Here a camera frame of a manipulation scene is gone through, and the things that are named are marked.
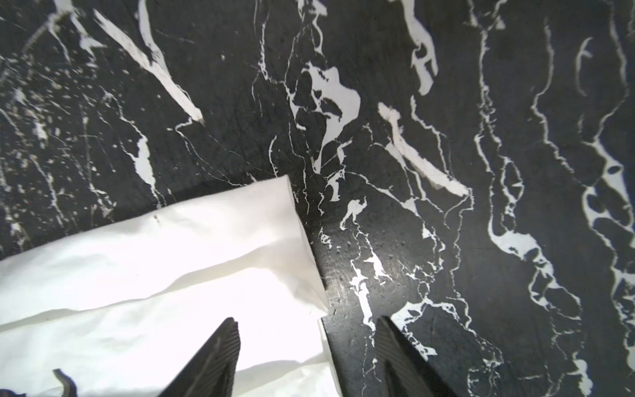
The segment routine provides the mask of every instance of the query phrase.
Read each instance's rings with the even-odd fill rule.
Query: white cloth
[[[177,203],[0,262],[0,389],[158,395],[226,317],[234,396],[340,396],[287,177]]]

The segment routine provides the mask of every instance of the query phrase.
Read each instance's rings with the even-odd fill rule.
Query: black object
[[[238,323],[226,318],[159,397],[231,397],[239,353]]]
[[[55,375],[57,380],[64,386],[62,397],[77,397],[77,386],[75,386],[75,382],[73,382],[68,375],[63,373],[59,368],[53,370],[53,375]]]
[[[26,397],[26,394],[15,394],[9,389],[0,389],[0,397]]]
[[[456,397],[388,317],[377,320],[375,349],[386,396]]]

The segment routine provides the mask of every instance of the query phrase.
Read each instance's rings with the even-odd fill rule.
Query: white marble vein
[[[441,163],[443,164],[443,172],[447,175],[450,175],[450,170],[448,169],[448,164],[445,160],[445,153],[443,151],[443,147],[441,146],[441,138],[447,138],[447,136],[437,130],[433,125],[428,125],[422,118],[417,115],[417,100],[414,95],[410,96],[410,117],[412,120],[419,123],[421,127],[425,130],[431,131],[436,137],[437,141],[437,150],[439,151],[439,157],[441,158]]]
[[[370,241],[368,240],[368,235],[367,234],[365,234],[365,237],[366,237],[366,242],[368,244],[370,244]],[[390,277],[384,271],[384,264],[377,257],[377,254],[375,253],[375,251],[373,250],[372,247],[370,248],[370,254],[371,254],[371,256],[368,259],[364,259],[364,262],[373,264],[373,270],[375,271],[375,279],[379,280],[379,277],[385,277],[385,278],[393,281],[392,277]]]
[[[231,185],[233,187],[245,186],[244,184],[237,184],[237,183],[232,182],[221,171],[214,170],[212,165],[209,164],[209,162],[207,162],[205,159],[203,159],[203,157],[201,157],[201,155],[196,150],[196,147],[192,143],[192,140],[190,138],[188,138],[183,133],[183,131],[181,131],[181,128],[186,127],[186,126],[190,126],[192,124],[194,124],[194,120],[192,120],[192,118],[188,118],[187,121],[177,124],[176,126],[174,126],[174,128],[167,128],[167,130],[168,131],[174,131],[174,132],[176,132],[178,134],[179,137],[181,137],[181,139],[183,140],[183,143],[185,144],[185,148],[187,149],[187,152],[191,156],[194,156],[196,158],[197,162],[202,163],[202,164],[200,164],[201,165],[201,169],[205,172],[205,174],[207,176],[211,177],[212,179],[219,180],[221,182],[225,182],[226,184],[229,184],[229,185]]]
[[[309,61],[303,72],[308,72],[311,76],[311,96],[316,105],[315,112],[323,114],[326,118],[326,131],[322,138],[322,147],[313,163],[314,172],[320,173],[324,147],[336,140],[344,127],[358,117],[361,99],[357,91],[342,85],[340,74],[336,67],[323,71]],[[325,98],[330,99],[337,105],[342,112],[341,116],[322,110],[322,102]]]
[[[366,201],[366,198],[364,198],[364,203],[361,203],[358,199],[350,200],[349,204],[347,206],[346,215],[344,216],[344,218],[340,222],[340,229],[344,231],[344,230],[347,229],[347,226],[346,226],[347,221],[349,219],[351,220],[351,223],[357,229],[356,231],[353,232],[353,238],[356,241],[358,240],[358,235],[362,234],[362,232],[359,229],[359,224],[357,222],[357,216],[367,206],[368,206],[368,202]],[[370,330],[374,334],[375,333],[375,323],[371,321],[371,318],[373,317],[373,312],[370,309],[370,304],[368,303],[369,291],[368,291],[368,287],[366,286],[366,282],[364,282],[364,280],[366,280],[368,278],[366,276],[362,275],[361,271],[355,266],[355,260],[358,260],[360,258],[361,258],[361,247],[359,249],[358,256],[355,259],[351,260],[351,267],[355,271],[355,277],[353,277],[351,279],[350,284],[353,286],[353,289],[355,291],[355,295],[357,295],[357,297],[359,299],[359,305],[361,307],[362,313],[364,314],[364,318],[362,320],[362,323],[364,325],[366,325],[368,328],[370,328]]]
[[[331,202],[340,201],[340,183],[338,182],[340,179],[346,179],[345,168],[332,173],[326,180],[326,185],[333,189],[333,194],[329,200]]]
[[[439,72],[432,36],[415,17],[415,0],[399,1],[403,6],[403,16],[406,21],[406,26],[408,27],[408,33],[416,47],[412,50],[411,64],[419,77],[419,94],[426,95],[430,92],[433,83],[432,75],[428,71],[427,64],[430,63],[430,68],[435,76]],[[419,57],[417,52],[421,50],[425,50],[425,55]]]
[[[415,338],[412,332],[408,331],[408,324],[416,322],[424,315],[426,306],[406,302],[406,304],[392,316],[392,322],[404,333],[404,336],[415,346],[415,349],[421,354],[426,361],[429,356],[437,356],[437,352],[433,347],[424,346]]]
[[[463,184],[440,171],[430,161],[421,157],[419,152],[406,142],[403,138],[403,131],[401,127],[399,127],[398,123],[399,119],[401,119],[399,111],[389,108],[382,102],[379,102],[377,105],[377,111],[384,120],[390,123],[392,129],[392,143],[395,145],[396,149],[412,164],[421,176],[427,178],[437,189],[443,187],[448,192],[460,197],[467,196],[469,194],[468,189]]]
[[[145,134],[143,134],[141,130],[139,130],[133,120],[127,119],[124,116],[123,108],[121,107],[121,104],[119,103],[117,98],[115,98],[115,96],[111,93],[104,93],[104,102],[108,103],[110,101],[115,101],[119,119],[121,121],[124,121],[125,123],[128,123],[136,131],[136,133],[139,134],[140,138],[139,140],[137,140],[136,155],[128,152],[123,147],[123,145],[120,144],[119,146],[121,147],[121,150],[123,150],[132,160],[133,164],[135,165],[135,171],[139,178],[141,178],[141,180],[143,180],[148,186],[150,186],[150,191],[154,196],[154,199],[156,200],[156,208],[159,209],[166,204],[166,201],[163,195],[156,188],[156,178],[154,177],[154,170],[152,169],[152,163],[150,162],[150,148],[148,147],[148,137],[146,137]]]
[[[499,154],[499,150],[502,147],[503,142],[501,141],[500,137],[498,137],[495,134],[496,126],[495,126],[495,119],[493,115],[496,109],[494,108],[494,103],[492,99],[490,98],[490,95],[489,95],[490,87],[487,85],[485,81],[485,74],[483,72],[485,54],[488,50],[487,42],[489,38],[489,31],[494,27],[494,24],[482,25],[478,20],[477,13],[476,13],[476,10],[474,9],[474,4],[472,3],[472,1],[468,0],[468,4],[470,6],[470,12],[471,12],[471,25],[474,28],[477,28],[481,36],[481,43],[480,43],[481,51],[479,56],[479,85],[481,88],[481,103],[479,106],[481,108],[480,110],[481,124],[479,127],[479,133],[474,136],[474,143],[476,144],[476,149],[479,155],[481,156],[481,159],[483,160],[483,164],[485,166],[486,171],[492,176],[490,187],[489,187],[490,219],[488,221],[488,234],[492,242],[496,244],[496,246],[499,247],[503,252],[509,253],[511,255],[515,255],[519,259],[523,261],[530,261],[533,264],[535,268],[535,273],[533,275],[533,278],[530,284],[527,287],[531,300],[534,303],[544,307],[544,309],[548,311],[549,315],[552,318],[554,319],[563,318],[563,319],[572,321],[572,323],[574,324],[574,327],[572,329],[570,328],[562,329],[557,326],[555,321],[552,321],[552,332],[553,332],[552,348],[558,349],[559,351],[564,353],[565,351],[562,350],[558,345],[558,337],[566,333],[573,333],[573,332],[582,333],[582,330],[581,330],[582,306],[580,304],[579,297],[572,294],[565,287],[563,287],[562,285],[558,283],[555,272],[554,272],[554,266],[549,261],[549,259],[545,257],[545,255],[542,253],[542,249],[540,245],[538,244],[538,242],[536,241],[536,239],[530,234],[517,232],[515,230],[516,216],[515,216],[514,209],[516,207],[516,203],[523,196],[525,185],[523,183],[522,176],[520,175],[520,171],[518,170],[513,160],[507,156],[503,156]],[[551,48],[550,33],[551,32],[549,30],[549,27],[545,23],[545,37],[547,42],[546,48],[547,48],[547,53],[549,55],[548,77],[547,77],[547,83],[545,84],[544,89],[540,91],[534,98],[531,109],[539,117],[540,122],[543,126],[543,129],[544,129],[543,142],[547,144],[548,146],[552,147],[552,149],[554,150],[554,155],[556,159],[559,160],[559,162],[563,166],[565,166],[565,168],[567,168],[570,172],[573,172],[573,170],[566,163],[566,160],[559,155],[558,147],[549,140],[549,127],[548,127],[547,119],[538,110],[538,100],[540,96],[543,95],[547,91],[547,89],[549,89],[549,86],[551,84],[552,73],[553,73],[553,50]],[[490,140],[496,145],[497,150],[496,150],[495,156],[488,157],[488,155],[483,150],[483,145],[484,145],[483,142],[485,140]],[[499,170],[492,167],[491,164],[493,161],[502,163]],[[511,180],[517,180],[518,182],[515,182],[513,184],[509,183],[506,177],[507,172],[513,172],[514,178],[511,178]],[[506,199],[506,203],[503,208],[494,207],[492,197],[494,196],[495,189],[500,189],[500,193],[502,193]],[[501,216],[506,215],[510,217],[513,220],[512,225],[505,226],[502,223],[502,219],[500,220],[494,219],[494,213],[496,210],[500,210]],[[499,228],[503,230],[502,234],[495,233],[493,228],[494,222],[496,222]],[[540,279],[547,280],[546,286],[542,287],[541,289],[537,288],[537,280],[539,277]],[[559,290],[564,292],[566,296],[571,298],[572,302],[575,303],[575,308],[576,308],[575,313],[565,314],[566,312],[562,310],[562,308],[560,308],[556,303],[551,302],[546,297],[546,292],[548,290]],[[578,386],[579,386],[580,392],[583,395],[589,395],[587,391],[591,390],[592,381],[590,380],[586,372],[582,372],[582,368],[586,368],[586,362],[583,362],[583,360],[580,360],[577,358],[577,353],[584,347],[584,342],[579,343],[577,347],[578,349],[575,351],[575,354],[572,354],[569,357],[569,360],[574,365],[576,365],[579,372],[573,372],[573,373],[564,373],[564,372],[557,373],[556,371],[549,372],[549,376],[548,376],[549,387],[548,387],[548,390],[545,392],[546,396],[554,395],[559,391],[561,382],[565,375],[579,376],[580,379],[578,382]]]
[[[271,154],[273,153],[273,148],[274,148],[274,142],[277,139],[277,135],[274,136],[274,138],[271,140],[271,143],[269,144],[269,164],[271,164],[271,170],[274,172],[274,176],[277,178],[277,167],[274,164],[274,160],[271,158]]]
[[[22,227],[22,224],[11,215],[11,207],[2,202],[0,202],[0,205],[4,210],[4,220],[9,224],[11,237],[15,239],[18,248],[22,252],[25,249],[24,244],[26,244],[26,242],[30,243],[31,238],[29,237],[27,231]]]
[[[312,24],[319,36],[319,44],[314,44],[314,47],[316,53],[323,56],[324,54],[322,53],[322,44],[324,43],[324,34],[322,33],[322,29],[320,29],[318,25],[318,18],[327,16],[326,7],[320,0],[312,0],[311,5],[312,8],[311,10],[309,10],[309,14],[314,15]]]
[[[22,47],[22,53],[26,53],[27,51],[29,51],[33,44],[37,41],[37,39],[39,39],[39,37],[42,36],[45,31],[48,31],[53,37],[55,37],[58,44],[62,48],[62,52],[66,61],[70,62],[69,51],[57,34],[59,30],[57,23],[61,21],[63,17],[69,15],[73,26],[79,33],[79,47],[88,52],[91,57],[91,62],[88,63],[88,66],[94,67],[95,53],[93,52],[93,48],[103,48],[104,45],[99,41],[93,39],[88,34],[84,26],[79,21],[80,14],[77,8],[73,6],[72,0],[53,0],[53,2],[55,4],[55,12],[49,14],[46,22],[42,26],[40,26],[40,28],[38,28],[38,30],[36,30],[30,38],[28,38],[28,40]],[[0,81],[3,81],[4,78],[5,76],[0,77]]]
[[[626,78],[627,59],[622,48],[622,43],[620,42],[619,35],[617,33],[617,28],[615,26],[615,4],[612,1],[608,0],[603,0],[603,2],[608,5],[610,10],[608,19],[608,32],[615,47],[615,54],[619,59],[618,75],[620,78],[620,82],[622,83],[623,95],[622,98],[615,104],[615,106],[613,106],[613,108],[600,119],[598,130],[593,137],[592,142],[584,143],[588,146],[591,146],[596,151],[596,153],[605,161],[601,179],[603,179],[604,182],[606,182],[607,186],[613,192],[616,192],[622,199],[624,203],[623,209],[625,209],[628,214],[628,220],[626,222],[626,225],[624,225],[618,220],[614,219],[610,215],[608,210],[603,210],[602,212],[598,213],[589,206],[588,197],[590,195],[597,195],[595,186],[587,186],[585,191],[582,193],[582,209],[587,218],[589,229],[595,232],[600,240],[612,252],[610,269],[612,270],[612,273],[614,275],[615,282],[611,290],[611,300],[613,301],[613,305],[618,312],[620,322],[622,323],[622,326],[625,330],[623,343],[624,349],[627,351],[627,364],[632,371],[635,371],[635,345],[632,341],[629,341],[629,334],[635,330],[635,311],[633,311],[632,308],[625,307],[620,303],[621,299],[635,299],[635,274],[625,272],[615,267],[620,253],[614,247],[611,240],[600,231],[598,231],[595,227],[595,221],[597,219],[604,218],[611,221],[613,224],[621,227],[627,232],[627,234],[631,238],[629,245],[635,248],[635,233],[633,232],[633,209],[624,181],[624,166],[609,154],[601,141],[601,135],[605,130],[606,121],[621,108],[622,104],[626,101],[626,98],[628,98],[628,96],[630,95],[630,87]],[[621,295],[618,295],[618,289],[620,286],[623,286],[624,288],[621,291]]]
[[[396,111],[395,109],[391,109],[387,106],[385,106],[384,104],[378,104],[378,113],[380,113],[380,115],[382,116],[382,118],[384,118],[391,126],[391,135],[392,135],[392,140],[396,141],[399,140],[399,138],[401,137],[401,127],[399,126],[398,121],[401,118],[401,115],[399,114],[398,111]],[[420,123],[420,124],[424,124],[422,125],[424,128],[426,128],[427,130],[430,130],[430,126],[425,125],[425,123]],[[430,205],[432,205],[434,208],[436,208],[436,210],[444,215],[444,219],[447,217],[447,214],[458,208],[462,203],[464,203],[467,199],[471,200],[472,194],[470,192],[470,190],[466,187],[464,187],[464,185],[460,184],[460,182],[455,181],[453,178],[450,178],[448,175],[445,175],[443,172],[439,171],[438,169],[434,168],[436,170],[436,172],[434,172],[432,174],[433,178],[436,178],[435,181],[437,181],[437,186],[438,187],[446,187],[450,186],[450,189],[453,189],[455,192],[461,192],[461,193],[465,193],[464,195],[462,194],[458,194],[457,196],[459,196],[460,198],[462,198],[459,203],[455,206],[453,206],[453,208],[451,208],[450,210],[448,210],[447,212],[443,212],[438,206],[436,206],[432,201],[430,201],[429,198],[427,198],[427,195],[425,193],[425,191],[423,190],[422,184],[421,184],[421,177],[428,177],[430,178],[429,174],[424,174],[422,173],[420,170],[417,170],[417,172],[411,170],[408,166],[408,164],[406,163],[406,160],[408,160],[409,163],[413,163],[413,165],[419,165],[419,168],[423,168],[426,169],[427,164],[429,163],[428,161],[426,161],[426,163],[424,163],[422,161],[421,156],[418,154],[418,152],[410,147],[408,145],[408,147],[410,147],[408,150],[404,150],[404,145],[402,145],[402,150],[399,150],[397,145],[395,145],[393,142],[389,142],[387,145],[383,146],[383,145],[379,145],[382,146],[400,165],[400,167],[402,168],[404,175],[406,176],[406,183],[408,184],[408,188],[410,190],[410,199],[407,199],[406,201],[400,201],[398,200],[388,189],[383,189],[381,187],[377,187],[376,185],[372,184],[368,178],[366,178],[364,175],[362,174],[358,174],[358,173],[354,173],[354,172],[347,172],[350,173],[351,175],[356,175],[357,177],[361,177],[367,185],[370,185],[371,187],[373,187],[374,190],[381,192],[382,194],[385,194],[386,196],[390,197],[392,200],[398,202],[402,208],[404,208],[405,210],[408,210],[410,212],[412,212],[412,214],[414,214],[418,219],[420,219],[421,223],[422,223],[422,239],[427,239],[427,238],[432,238],[434,241],[434,251],[438,254],[440,254],[441,252],[446,250],[446,245],[438,238],[438,236],[436,235],[436,232],[434,230],[433,227],[429,226],[427,227],[426,225],[426,221],[423,220],[423,218],[419,215],[417,207],[415,205],[415,202],[417,200],[421,200],[421,201],[425,201],[427,203],[429,203]],[[443,153],[441,150],[439,150],[439,155],[443,156]],[[413,190],[412,186],[410,185],[409,180],[407,179],[407,175],[408,174],[412,174],[415,176],[415,180],[417,181],[417,188],[418,188],[418,193],[419,196],[417,197],[415,195],[415,190]],[[440,271],[449,271],[450,272],[450,277],[453,280],[454,278],[454,271],[456,271],[459,267],[460,267],[460,248],[458,247],[458,236],[460,235],[460,228],[462,225],[462,212],[465,210],[472,210],[472,207],[469,208],[464,208],[461,209],[459,211],[459,217],[461,218],[461,221],[458,225],[458,230],[457,230],[457,238],[456,240],[453,242],[453,247],[455,249],[455,260],[456,260],[456,266],[452,269],[445,269],[444,265],[443,265],[443,259],[439,256],[438,257],[438,261],[435,262],[428,262],[427,264],[430,265],[432,267],[432,269],[434,270],[435,274],[440,272]],[[421,273],[425,276],[424,279],[420,279],[416,276],[417,273]],[[447,296],[448,300],[454,300],[454,301],[458,301],[461,303],[462,305],[462,310],[459,310],[457,308],[457,306],[454,303],[451,302],[434,302],[429,298],[429,291],[432,288],[432,284],[434,283],[435,280],[435,275],[434,274],[427,274],[425,273],[420,265],[415,265],[415,270],[413,273],[411,274],[411,278],[412,279],[416,279],[419,280],[420,285],[425,286],[424,288],[424,292],[422,293],[421,291],[419,291],[419,296],[421,298],[420,302],[416,302],[416,303],[412,303],[412,302],[407,302],[404,305],[404,308],[402,308],[402,310],[398,311],[394,316],[393,316],[393,321],[397,321],[399,322],[400,325],[402,326],[402,332],[409,338],[410,342],[417,347],[417,349],[420,351],[420,353],[423,356],[428,356],[428,355],[432,355],[431,354],[431,349],[433,349],[432,347],[427,347],[424,346],[423,344],[421,344],[416,338],[414,338],[414,336],[412,335],[411,332],[408,331],[407,328],[407,323],[405,321],[402,321],[404,318],[408,318],[408,323],[410,322],[414,322],[416,320],[418,320],[421,317],[421,314],[424,311],[424,308],[427,306],[430,307],[435,307],[435,308],[439,308],[442,309],[443,311],[445,311],[448,314],[451,314],[452,317],[455,319],[455,321],[457,321],[457,323],[461,326],[461,328],[463,330],[465,330],[466,332],[470,333],[476,343],[481,347],[482,352],[484,357],[487,357],[483,360],[483,366],[480,367],[474,367],[470,369],[469,373],[473,373],[475,378],[471,378],[469,377],[467,379],[467,383],[468,383],[468,388],[470,393],[472,393],[472,388],[476,387],[476,385],[479,383],[480,379],[482,379],[483,377],[486,379],[486,381],[488,382],[489,388],[490,390],[493,390],[493,388],[495,387],[495,382],[496,379],[498,379],[499,374],[496,370],[496,368],[501,365],[504,361],[502,359],[502,354],[500,352],[500,350],[498,348],[496,348],[495,346],[493,346],[491,343],[489,343],[487,340],[484,340],[483,338],[481,338],[471,327],[471,317],[469,315],[469,305],[467,303],[467,301],[465,299],[462,298],[461,294],[456,291],[455,288],[453,288],[452,293]],[[405,313],[405,311],[412,309],[414,310],[416,313],[420,313],[418,316],[408,316],[408,314]]]
[[[82,167],[79,165],[79,162],[76,159],[73,159],[77,170],[81,176],[83,176],[88,181],[88,190],[90,190],[95,197],[97,198],[97,204],[99,209],[102,212],[102,216],[104,218],[108,217],[110,213],[117,206],[116,201],[110,199],[110,196],[107,192],[97,189],[95,184],[93,183],[93,165],[90,158],[90,138],[88,136],[88,117],[82,112],[82,128],[84,131],[84,146],[86,147],[86,166]],[[95,212],[95,208],[91,207],[91,215]]]
[[[101,26],[101,28],[115,40],[119,45],[126,50],[126,52],[130,55],[132,59],[135,60],[136,63],[141,66],[141,68],[150,72],[154,77],[159,80],[159,82],[163,85],[163,88],[170,94],[170,96],[174,99],[174,101],[194,120],[199,123],[203,123],[203,113],[201,110],[197,108],[193,103],[188,94],[179,87],[174,80],[172,80],[170,73],[167,69],[164,69],[159,61],[162,61],[163,56],[156,59],[149,60],[147,55],[143,53],[136,46],[136,44],[125,34],[119,27],[117,27],[114,23],[108,20],[105,16],[103,16],[99,11],[94,10],[95,18],[97,22]],[[154,43],[151,40],[151,37],[145,38],[145,40],[150,40],[150,43]]]
[[[165,63],[165,58],[163,57],[163,52],[161,51],[157,43],[154,42],[154,38],[152,37],[152,29],[150,28],[150,16],[148,14],[148,7],[145,0],[139,0],[138,18],[141,38],[144,40],[145,45],[150,49],[152,59],[157,62],[159,66],[161,66],[161,68],[163,68],[163,70],[168,73],[168,75],[170,75],[168,66]]]
[[[68,222],[69,220],[62,213],[62,210],[60,209],[60,206],[58,205],[58,202],[57,202],[58,193],[56,192],[55,186],[53,185],[55,178],[51,175],[51,173],[45,172],[42,169],[42,166],[39,164],[39,161],[35,154],[29,155],[29,159],[31,160],[33,165],[36,167],[37,171],[42,175],[42,178],[44,178],[44,181],[46,182],[46,185],[48,186],[49,195],[51,196],[51,207],[53,207],[55,211],[57,212],[57,216],[56,216],[57,223],[59,223],[60,226],[64,227],[65,223]]]
[[[320,243],[328,246],[329,250],[333,248],[333,241],[331,240],[331,236],[324,233],[324,227],[319,228],[319,233],[317,235],[319,236]]]
[[[587,37],[580,44],[580,49],[578,50],[577,55],[575,56],[575,89],[578,90],[580,95],[583,97],[587,96],[587,93],[582,89],[582,84],[580,83],[580,69],[582,68],[582,59],[583,58],[593,58],[593,54],[587,50],[587,45],[593,39],[593,37]],[[553,58],[553,50],[550,52],[550,57]]]

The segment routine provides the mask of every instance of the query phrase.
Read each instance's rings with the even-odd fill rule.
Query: floor
[[[288,174],[347,396],[379,316],[459,396],[632,396],[633,62],[631,0],[6,0],[2,255]]]

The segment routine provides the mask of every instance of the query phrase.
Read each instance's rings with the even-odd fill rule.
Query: black marble floor
[[[389,315],[460,396],[632,396],[633,62],[631,0],[4,0],[3,256],[288,174],[346,395]]]

